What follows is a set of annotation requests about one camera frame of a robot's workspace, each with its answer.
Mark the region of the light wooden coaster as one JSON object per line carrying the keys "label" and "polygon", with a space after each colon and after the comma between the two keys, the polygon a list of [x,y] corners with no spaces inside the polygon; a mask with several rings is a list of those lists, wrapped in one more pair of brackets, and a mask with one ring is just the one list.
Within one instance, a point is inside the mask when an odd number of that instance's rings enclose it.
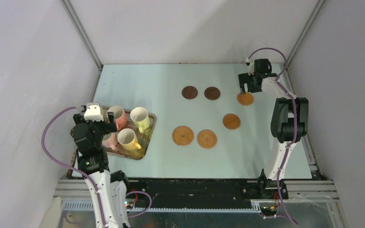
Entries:
{"label": "light wooden coaster", "polygon": [[235,130],[240,127],[240,118],[235,114],[226,114],[222,120],[225,128]]}
{"label": "light wooden coaster", "polygon": [[251,93],[245,93],[241,94],[239,93],[237,95],[237,101],[244,106],[251,105],[254,102],[254,97]]}

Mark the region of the light yellow-green cup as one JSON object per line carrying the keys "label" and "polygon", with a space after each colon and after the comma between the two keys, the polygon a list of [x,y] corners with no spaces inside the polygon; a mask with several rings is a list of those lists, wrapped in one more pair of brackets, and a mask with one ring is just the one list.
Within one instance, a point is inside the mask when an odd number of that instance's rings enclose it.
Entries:
{"label": "light yellow-green cup", "polygon": [[144,133],[150,127],[148,111],[143,107],[136,107],[130,112],[130,118],[140,133]]}

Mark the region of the dark wooden coaster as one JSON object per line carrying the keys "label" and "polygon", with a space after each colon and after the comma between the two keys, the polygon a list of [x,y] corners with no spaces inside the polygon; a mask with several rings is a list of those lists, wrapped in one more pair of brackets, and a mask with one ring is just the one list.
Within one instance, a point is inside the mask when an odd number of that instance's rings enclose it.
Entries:
{"label": "dark wooden coaster", "polygon": [[221,92],[216,87],[208,87],[204,91],[204,96],[209,100],[217,100],[221,95]]}
{"label": "dark wooden coaster", "polygon": [[182,89],[182,96],[185,99],[191,100],[191,99],[196,98],[197,95],[198,95],[198,90],[194,86],[189,85]]}

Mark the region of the light wooden coaster front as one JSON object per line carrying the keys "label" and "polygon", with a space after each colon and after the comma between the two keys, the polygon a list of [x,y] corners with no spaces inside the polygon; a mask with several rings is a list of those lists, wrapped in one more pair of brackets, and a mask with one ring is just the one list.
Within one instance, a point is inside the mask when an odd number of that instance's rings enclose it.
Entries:
{"label": "light wooden coaster front", "polygon": [[225,128],[235,130],[240,127],[240,118],[235,114],[226,114],[222,120]]}

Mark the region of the woven rattan coaster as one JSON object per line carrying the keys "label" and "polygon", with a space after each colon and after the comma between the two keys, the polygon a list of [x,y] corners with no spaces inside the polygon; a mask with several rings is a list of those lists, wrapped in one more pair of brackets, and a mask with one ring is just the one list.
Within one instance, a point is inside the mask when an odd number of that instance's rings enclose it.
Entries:
{"label": "woven rattan coaster", "polygon": [[217,141],[217,135],[209,129],[202,130],[197,135],[198,144],[205,149],[213,148]]}
{"label": "woven rattan coaster", "polygon": [[178,126],[172,133],[172,139],[175,144],[186,146],[194,140],[194,132],[187,126]]}

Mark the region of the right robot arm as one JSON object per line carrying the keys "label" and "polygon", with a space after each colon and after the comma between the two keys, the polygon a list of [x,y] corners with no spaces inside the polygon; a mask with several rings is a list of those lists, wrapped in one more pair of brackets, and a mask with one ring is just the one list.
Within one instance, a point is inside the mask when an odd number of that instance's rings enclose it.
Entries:
{"label": "right robot arm", "polygon": [[271,199],[282,192],[284,175],[290,155],[307,134],[309,101],[290,92],[272,72],[268,59],[246,59],[247,73],[239,74],[240,93],[265,92],[275,99],[270,131],[274,138],[272,155],[261,170],[256,194]]}

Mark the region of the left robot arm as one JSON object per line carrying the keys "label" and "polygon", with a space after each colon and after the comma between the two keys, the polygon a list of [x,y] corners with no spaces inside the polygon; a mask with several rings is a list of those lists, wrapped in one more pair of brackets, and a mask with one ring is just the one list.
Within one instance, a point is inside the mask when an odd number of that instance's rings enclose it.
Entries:
{"label": "left robot arm", "polygon": [[73,115],[75,126],[72,136],[79,154],[78,168],[88,186],[98,228],[130,227],[124,200],[131,192],[131,184],[121,170],[111,173],[103,137],[117,132],[114,116],[107,122],[85,120],[81,114]]}

